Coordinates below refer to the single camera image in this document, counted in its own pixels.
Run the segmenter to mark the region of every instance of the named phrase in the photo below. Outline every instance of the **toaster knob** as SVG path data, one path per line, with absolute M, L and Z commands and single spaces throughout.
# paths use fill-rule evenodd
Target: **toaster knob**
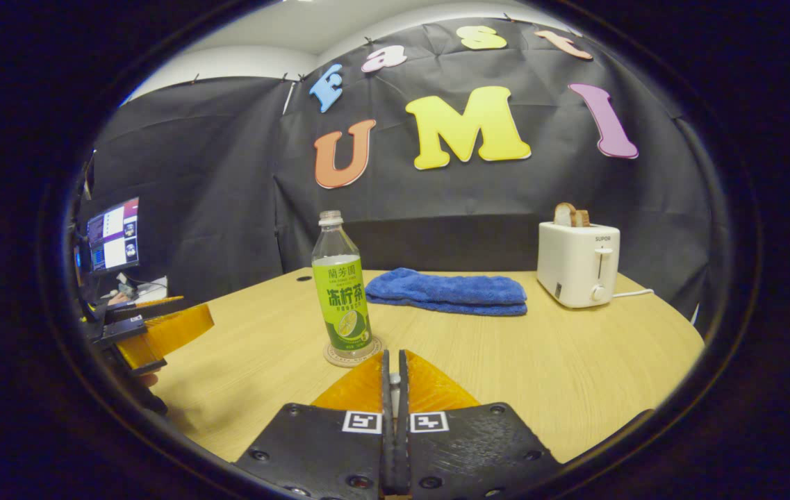
M 602 287 L 601 285 L 595 285 L 595 287 L 592 288 L 592 300 L 600 301 L 603 298 L 604 298 L 604 287 Z

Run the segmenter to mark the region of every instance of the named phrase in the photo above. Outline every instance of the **desk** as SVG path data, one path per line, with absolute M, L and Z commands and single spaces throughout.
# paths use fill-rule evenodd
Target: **desk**
M 364 270 L 365 282 L 382 272 Z M 699 333 L 653 294 L 569 310 L 535 272 L 499 274 L 527 292 L 528 313 L 481 317 L 369 304 L 373 333 L 397 366 L 410 349 L 482 404 L 512 405 L 559 462 L 567 462 L 659 405 L 703 349 Z M 328 343 L 311 269 L 208 303 L 215 326 L 166 357 L 154 393 L 182 433 L 235 461 L 284 403 L 309 404 L 347 368 L 324 360 Z M 618 275 L 616 292 L 642 289 Z

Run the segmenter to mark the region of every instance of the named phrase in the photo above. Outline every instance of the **computer screen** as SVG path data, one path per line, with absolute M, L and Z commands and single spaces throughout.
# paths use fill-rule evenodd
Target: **computer screen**
M 138 199 L 113 206 L 86 226 L 92 272 L 138 265 Z
M 80 269 L 83 268 L 83 259 L 80 259 L 80 246 L 74 244 L 74 273 L 76 274 L 77 287 L 83 287 L 83 275 Z

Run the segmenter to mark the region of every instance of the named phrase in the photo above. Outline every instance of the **hand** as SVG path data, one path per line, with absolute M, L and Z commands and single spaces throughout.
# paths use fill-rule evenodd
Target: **hand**
M 144 384 L 145 387 L 151 387 L 154 383 L 159 382 L 160 378 L 157 376 L 157 373 L 150 373 L 150 374 L 143 374 L 143 376 L 138 376 L 138 382 Z
M 119 292 L 119 294 L 114 295 L 114 297 L 108 301 L 108 305 L 114 305 L 116 303 L 124 303 L 125 301 L 128 300 L 129 298 L 126 297 L 126 294 L 124 294 L 123 292 Z

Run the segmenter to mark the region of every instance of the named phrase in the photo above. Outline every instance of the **black fabric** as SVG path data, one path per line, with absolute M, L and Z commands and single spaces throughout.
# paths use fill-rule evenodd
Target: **black fabric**
M 460 26 L 485 25 L 508 41 L 473 51 Z M 580 60 L 534 31 L 549 29 L 594 56 Z M 405 47 L 407 61 L 360 70 L 372 51 Z M 308 90 L 342 64 L 343 94 L 320 113 Z M 598 128 L 570 83 L 607 90 L 634 159 L 598 151 Z M 459 112 L 486 85 L 509 88 L 516 128 L 530 144 L 523 160 L 468 162 L 417 170 L 416 121 L 404 107 L 436 95 Z M 620 272 L 655 289 L 684 316 L 698 303 L 700 331 L 725 300 L 722 259 L 732 244 L 713 224 L 724 205 L 716 166 L 670 92 L 588 37 L 501 19 L 453 19 L 415 26 L 337 57 L 293 92 L 268 78 L 220 78 L 151 92 L 121 107 L 97 140 L 94 212 L 141 196 L 141 278 L 170 277 L 193 301 L 310 265 L 318 213 L 336 209 L 366 269 L 535 269 L 537 225 L 569 201 L 594 224 L 621 231 Z M 369 118 L 370 158 L 353 184 L 315 181 L 315 147 L 330 132 L 337 167 L 351 161 L 348 127 Z
M 183 83 L 122 106 L 96 140 L 95 186 L 80 221 L 140 197 L 138 279 L 166 275 L 191 303 L 280 275 L 270 132 L 290 83 Z M 113 288 L 114 276 L 100 292 Z
M 494 28 L 508 46 L 464 47 L 455 32 L 468 25 Z M 540 29 L 574 40 L 594 59 L 564 53 L 534 35 Z M 406 47 L 407 61 L 371 74 L 360 70 L 369 53 L 392 44 Z M 343 65 L 344 92 L 321 114 L 308 89 L 334 63 Z M 607 90 L 638 158 L 598 151 L 598 128 L 569 83 Z M 407 103 L 437 95 L 462 112 L 470 93 L 486 85 L 510 89 L 509 107 L 531 158 L 486 162 L 477 155 L 479 138 L 465 164 L 451 153 L 447 167 L 417 170 L 417 127 Z M 594 224 L 620 229 L 621 273 L 655 289 L 686 317 L 699 301 L 715 307 L 710 300 L 722 283 L 709 265 L 724 253 L 716 243 L 726 243 L 711 223 L 718 185 L 708 185 L 707 176 L 715 167 L 667 94 L 591 39 L 529 23 L 446 20 L 354 49 L 298 85 L 281 118 L 274 184 L 283 268 L 309 265 L 318 213 L 336 209 L 367 269 L 535 269 L 537 224 L 569 201 L 589 210 Z M 346 130 L 367 118 L 377 124 L 363 176 L 321 189 L 312 179 L 313 143 L 342 132 L 337 167 L 346 167 L 352 148 Z

